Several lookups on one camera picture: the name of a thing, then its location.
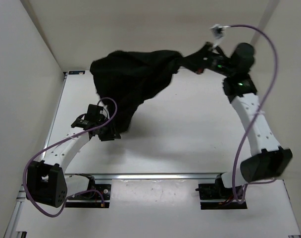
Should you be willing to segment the black pleated skirt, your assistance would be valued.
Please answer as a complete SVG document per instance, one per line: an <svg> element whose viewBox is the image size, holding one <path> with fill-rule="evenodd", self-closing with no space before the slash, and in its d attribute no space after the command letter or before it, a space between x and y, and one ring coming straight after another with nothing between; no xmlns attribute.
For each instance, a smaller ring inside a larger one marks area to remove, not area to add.
<svg viewBox="0 0 301 238"><path fill-rule="evenodd" d="M183 56L178 51L159 50L154 52L114 51L95 60L90 65L97 94L110 97L110 113L118 133L127 132L138 106L164 90L180 67L192 72L202 72L204 49Z"/></svg>

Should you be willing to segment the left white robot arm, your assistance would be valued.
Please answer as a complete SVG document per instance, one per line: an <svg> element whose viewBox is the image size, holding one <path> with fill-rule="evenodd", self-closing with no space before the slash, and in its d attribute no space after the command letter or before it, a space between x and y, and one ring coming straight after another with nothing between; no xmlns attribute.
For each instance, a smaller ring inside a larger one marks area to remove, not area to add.
<svg viewBox="0 0 301 238"><path fill-rule="evenodd" d="M87 112L72 123L66 137L52 146L42 160L31 161L25 169L28 199L58 208L68 197L78 193L84 198L93 197L96 186L92 175L80 173L66 176L65 173L81 148L94 136L100 141L120 138L113 118L106 107L90 104Z"/></svg>

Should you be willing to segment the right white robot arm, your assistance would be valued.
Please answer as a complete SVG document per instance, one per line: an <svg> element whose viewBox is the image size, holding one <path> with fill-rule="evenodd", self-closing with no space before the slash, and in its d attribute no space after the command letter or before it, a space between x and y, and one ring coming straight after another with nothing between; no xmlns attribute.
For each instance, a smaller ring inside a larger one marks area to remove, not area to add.
<svg viewBox="0 0 301 238"><path fill-rule="evenodd" d="M249 75L254 64L254 48L248 43L239 43L232 55L227 57L216 47L208 45L204 56L204 68L225 76L223 91L238 114L245 130L244 140L248 140L251 157L241 162L235 159L233 170L216 179L215 194L226 198L232 187L282 175L293 154L284 149L273 135L261 111L257 89Z"/></svg>

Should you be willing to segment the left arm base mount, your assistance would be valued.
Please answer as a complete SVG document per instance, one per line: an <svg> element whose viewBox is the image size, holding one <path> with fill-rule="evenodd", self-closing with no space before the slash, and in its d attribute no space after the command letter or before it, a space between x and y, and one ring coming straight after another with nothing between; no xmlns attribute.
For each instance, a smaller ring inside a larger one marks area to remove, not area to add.
<svg viewBox="0 0 301 238"><path fill-rule="evenodd" d="M66 208L109 208L111 183L100 182L88 174L75 174L66 178L68 198Z"/></svg>

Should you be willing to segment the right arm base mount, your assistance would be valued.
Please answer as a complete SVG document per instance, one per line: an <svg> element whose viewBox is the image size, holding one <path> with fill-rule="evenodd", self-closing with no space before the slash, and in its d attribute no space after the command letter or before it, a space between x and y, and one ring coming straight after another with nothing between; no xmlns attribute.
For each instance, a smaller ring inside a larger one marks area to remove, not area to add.
<svg viewBox="0 0 301 238"><path fill-rule="evenodd" d="M199 193L201 210L244 210L246 202L235 201L232 188L225 188L221 178L214 183L199 183L195 189Z"/></svg>

